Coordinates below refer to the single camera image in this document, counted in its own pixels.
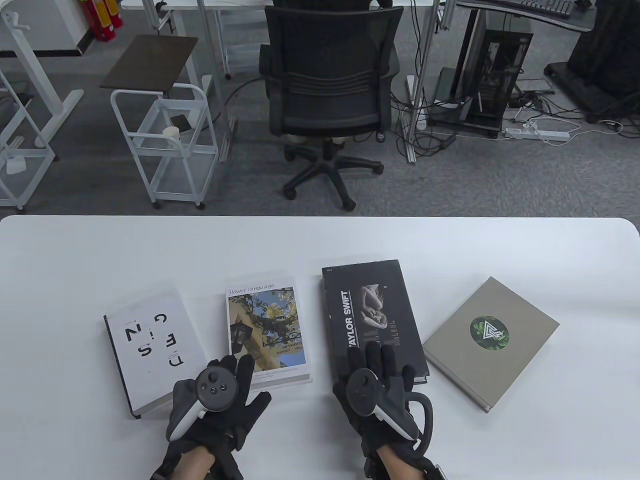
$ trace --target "black glove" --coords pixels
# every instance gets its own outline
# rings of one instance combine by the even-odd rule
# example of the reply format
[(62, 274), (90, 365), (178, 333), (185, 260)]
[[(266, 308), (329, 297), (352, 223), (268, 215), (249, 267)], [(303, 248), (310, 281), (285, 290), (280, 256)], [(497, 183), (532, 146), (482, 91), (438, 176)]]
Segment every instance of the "black glove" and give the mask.
[[(239, 362), (233, 355), (222, 360), (209, 362), (208, 367), (219, 365), (234, 373), (238, 383), (238, 394), (235, 403), (224, 412), (207, 412), (202, 419), (197, 419), (182, 438), (169, 443), (162, 466), (153, 478), (167, 478), (180, 461), (183, 453), (202, 445), (216, 457), (217, 476), (225, 478), (242, 478), (237, 465), (230, 455), (233, 450), (239, 451), (244, 445), (258, 418), (271, 402), (269, 392), (260, 392), (249, 404), (246, 404), (253, 377), (255, 361), (251, 355), (243, 356)], [(184, 380), (182, 388), (195, 389), (195, 380)]]
[[(362, 437), (362, 453), (367, 457), (365, 472), (367, 476), (374, 475), (375, 478), (388, 478), (388, 474), (377, 450), (380, 447), (389, 445), (398, 458), (414, 468), (423, 470), (439, 478), (437, 469), (432, 462), (413, 450), (415, 442), (405, 439), (398, 432), (393, 430), (387, 423), (378, 420), (375, 415), (361, 417), (353, 411), (346, 396), (347, 382), (352, 373), (360, 368), (368, 368), (378, 379), (388, 386), (389, 378), (397, 376), (396, 356), (393, 347), (382, 345), (377, 342), (370, 342), (366, 345), (364, 354), (357, 347), (349, 348), (347, 352), (349, 371), (339, 372), (339, 380), (333, 385), (333, 394), (336, 396), (344, 413), (346, 413), (349, 423)], [(411, 365), (405, 365), (402, 369), (404, 390), (411, 392), (415, 379), (415, 369)]]

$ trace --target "vr controller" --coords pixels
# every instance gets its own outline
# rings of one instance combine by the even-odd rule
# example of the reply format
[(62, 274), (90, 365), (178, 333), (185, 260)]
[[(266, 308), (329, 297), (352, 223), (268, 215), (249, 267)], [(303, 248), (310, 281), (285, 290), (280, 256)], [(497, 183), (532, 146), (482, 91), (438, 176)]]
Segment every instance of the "vr controller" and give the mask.
[(236, 377), (218, 366), (205, 368), (195, 384), (179, 381), (173, 388), (173, 414), (166, 429), (166, 439), (172, 442), (182, 438), (207, 412), (224, 412), (234, 404), (237, 395)]
[[(415, 450), (419, 455), (422, 456), (427, 451), (433, 432), (431, 401), (418, 392), (405, 392), (402, 377), (390, 377), (389, 386), (385, 388), (371, 370), (358, 369), (347, 382), (347, 400), (353, 411), (361, 417), (375, 415), (403, 438), (414, 442), (420, 438), (420, 444)], [(406, 409), (407, 402), (418, 402), (424, 409), (422, 433)]]

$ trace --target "book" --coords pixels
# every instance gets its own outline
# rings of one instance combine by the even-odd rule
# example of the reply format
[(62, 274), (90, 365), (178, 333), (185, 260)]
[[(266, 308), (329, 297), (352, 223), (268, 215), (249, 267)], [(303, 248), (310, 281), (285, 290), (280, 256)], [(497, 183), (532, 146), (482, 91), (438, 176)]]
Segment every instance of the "book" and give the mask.
[(424, 354), (488, 413), (558, 325), (490, 277), (424, 343)]
[(255, 360), (251, 388), (311, 381), (292, 278), (227, 289), (229, 351)]
[(196, 376), (207, 358), (175, 289), (105, 315), (131, 415), (140, 418), (172, 400), (175, 382)]
[(368, 342), (391, 345), (399, 370), (415, 368), (415, 382), (425, 383), (424, 359), (409, 295), (398, 260), (323, 268), (333, 364), (346, 368), (349, 347)]

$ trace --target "grey carpet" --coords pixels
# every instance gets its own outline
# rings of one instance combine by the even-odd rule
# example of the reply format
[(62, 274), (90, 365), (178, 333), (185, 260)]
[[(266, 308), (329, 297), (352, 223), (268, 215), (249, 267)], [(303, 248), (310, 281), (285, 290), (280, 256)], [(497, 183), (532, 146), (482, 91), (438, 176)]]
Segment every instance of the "grey carpet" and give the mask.
[[(442, 66), (454, 66), (468, 12), (458, 9), (451, 32), (435, 38), (428, 85)], [(199, 31), (195, 16), (187, 24)], [(61, 161), (53, 164), (27, 209), (32, 214), (141, 215), (366, 215), (366, 216), (616, 216), (640, 225), (639, 140), (585, 134), (563, 147), (540, 141), (488, 141), (458, 138), (447, 150), (408, 165), (389, 134), (379, 145), (348, 142), (346, 153), (384, 162), (381, 177), (367, 172), (344, 175), (356, 211), (340, 210), (328, 179), (318, 177), (298, 188), (287, 201), (282, 185), (305, 166), (287, 163), (282, 142), (269, 134), (268, 104), (261, 83), (251, 84), (230, 103), (238, 117), (232, 157), (219, 165), (206, 199), (206, 210), (192, 204), (165, 202), (151, 208), (140, 176), (109, 104), (109, 92), (98, 84), (136, 33), (148, 32), (141, 12), (125, 12), (127, 23), (110, 44), (94, 43), (83, 58), (43, 59), (55, 87), (66, 93), (84, 88), (86, 95), (52, 142)], [(541, 77), (550, 61), (566, 60), (577, 34), (544, 24), (534, 25), (524, 78)], [(397, 37), (403, 75), (394, 83), (405, 98), (403, 78), (412, 69), (415, 40), (408, 14)], [(199, 63), (206, 66), (204, 43)], [(15, 60), (2, 60), (3, 71), (19, 74)], [(255, 74), (224, 82), (225, 96)], [(571, 104), (561, 95), (556, 102)], [(126, 118), (139, 121), (145, 102), (131, 102)], [(37, 100), (30, 111), (40, 125), (46, 112)], [(13, 209), (0, 209), (0, 218)]]

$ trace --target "red fire extinguisher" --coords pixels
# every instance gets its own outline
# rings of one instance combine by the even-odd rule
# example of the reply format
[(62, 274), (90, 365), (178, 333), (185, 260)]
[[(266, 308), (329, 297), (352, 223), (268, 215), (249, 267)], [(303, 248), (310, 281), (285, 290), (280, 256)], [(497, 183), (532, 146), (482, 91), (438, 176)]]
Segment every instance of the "red fire extinguisher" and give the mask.
[(98, 40), (108, 42), (116, 38), (116, 31), (104, 0), (80, 0), (80, 5), (82, 5), (93, 34)]
[(115, 28), (120, 28), (124, 25), (122, 17), (120, 16), (120, 9), (116, 0), (104, 0), (109, 10), (109, 16), (111, 17), (111, 23)]

